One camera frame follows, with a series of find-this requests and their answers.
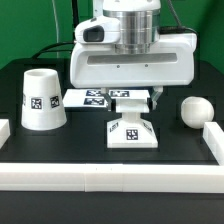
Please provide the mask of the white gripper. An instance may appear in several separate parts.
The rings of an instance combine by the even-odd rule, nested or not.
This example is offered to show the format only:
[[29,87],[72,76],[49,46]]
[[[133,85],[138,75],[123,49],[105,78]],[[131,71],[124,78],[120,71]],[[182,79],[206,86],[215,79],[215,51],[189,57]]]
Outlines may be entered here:
[[120,21],[120,39],[112,44],[76,40],[70,63],[72,85],[102,88],[107,109],[114,111],[108,88],[154,86],[155,110],[162,86],[189,84],[194,77],[197,36],[181,30],[163,34],[160,8],[160,0],[103,0],[99,16]]

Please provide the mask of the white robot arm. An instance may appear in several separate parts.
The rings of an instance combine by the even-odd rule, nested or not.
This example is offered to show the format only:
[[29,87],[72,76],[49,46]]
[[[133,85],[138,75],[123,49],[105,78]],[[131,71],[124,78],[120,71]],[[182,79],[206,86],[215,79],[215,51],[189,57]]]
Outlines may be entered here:
[[93,0],[93,17],[75,28],[70,81],[106,101],[122,87],[187,85],[194,78],[197,35],[160,25],[160,0]]

